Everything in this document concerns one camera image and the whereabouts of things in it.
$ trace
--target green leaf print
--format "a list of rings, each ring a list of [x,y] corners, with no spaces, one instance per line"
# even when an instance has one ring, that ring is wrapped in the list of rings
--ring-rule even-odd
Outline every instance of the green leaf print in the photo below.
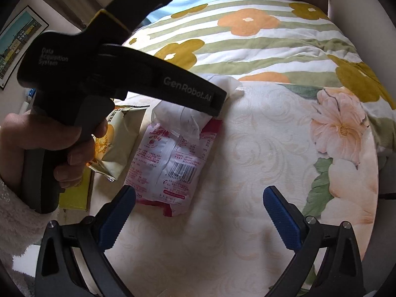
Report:
[[[315,266],[312,265],[312,268],[309,271],[308,276],[306,277],[305,283],[309,286],[312,286],[315,280],[316,280]]]
[[[318,99],[316,97],[316,94],[318,93],[319,90],[322,89],[321,87],[318,88],[312,86],[301,86],[301,85],[292,85],[292,84],[282,84],[282,86],[286,87],[288,90],[301,96],[302,98],[315,99],[315,100]]]
[[[296,296],[296,297],[303,296],[303,295],[305,295],[307,292],[309,292],[309,289],[301,288],[300,291],[297,293],[297,296]]]
[[[396,122],[390,118],[368,116],[377,145],[396,151]]]
[[[306,204],[302,210],[304,216],[311,215],[313,217],[319,217],[325,209],[327,202],[334,198],[329,192],[329,167],[332,162],[333,159],[331,157],[318,158],[314,164],[319,176],[312,182],[311,190],[308,193]]]

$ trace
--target yellow band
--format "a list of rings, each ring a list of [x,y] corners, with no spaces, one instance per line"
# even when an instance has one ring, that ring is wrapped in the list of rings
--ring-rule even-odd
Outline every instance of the yellow band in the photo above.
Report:
[[[95,18],[101,14],[104,13],[105,15],[107,15],[110,19],[112,19],[116,24],[118,24],[121,28],[123,28],[124,30],[128,31],[130,34],[132,34],[132,31],[129,30],[126,25],[124,25],[120,20],[118,20],[115,16],[113,16],[110,12],[108,12],[106,9],[100,9],[98,12],[96,12],[95,16],[92,18],[92,20],[90,21],[89,24],[91,24],[92,21],[95,20]]]

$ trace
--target fuzzy white sleeve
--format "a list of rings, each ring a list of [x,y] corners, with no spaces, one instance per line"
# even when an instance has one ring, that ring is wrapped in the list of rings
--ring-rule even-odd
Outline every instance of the fuzzy white sleeve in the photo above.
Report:
[[[0,179],[0,260],[25,296],[30,296],[24,275],[12,270],[13,256],[38,242],[47,223],[56,219],[57,211],[39,214],[24,204]]]

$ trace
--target pink snack wrapper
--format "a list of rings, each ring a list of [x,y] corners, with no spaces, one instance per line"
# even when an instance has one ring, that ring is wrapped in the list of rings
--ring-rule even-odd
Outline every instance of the pink snack wrapper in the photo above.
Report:
[[[198,144],[149,125],[124,183],[135,188],[137,202],[162,207],[166,217],[187,212],[221,123],[212,118]]]

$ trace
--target snack package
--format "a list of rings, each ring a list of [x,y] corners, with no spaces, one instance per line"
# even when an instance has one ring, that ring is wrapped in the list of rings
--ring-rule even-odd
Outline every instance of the snack package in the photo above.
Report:
[[[167,217],[187,212],[221,122],[211,119],[196,145],[160,124],[149,125],[125,180],[137,202],[163,207]]]
[[[236,92],[240,81],[230,76],[199,74],[199,76],[227,92],[227,98]],[[160,101],[152,110],[151,121],[164,129],[182,135],[190,143],[198,144],[199,135],[212,116],[177,104]]]
[[[59,207],[61,209],[88,210],[90,194],[92,191],[93,172],[85,168],[80,182],[59,194]]]
[[[128,163],[147,108],[115,107],[107,117],[106,135],[95,140],[95,158],[88,163],[92,170],[104,174],[111,181],[118,180]]]

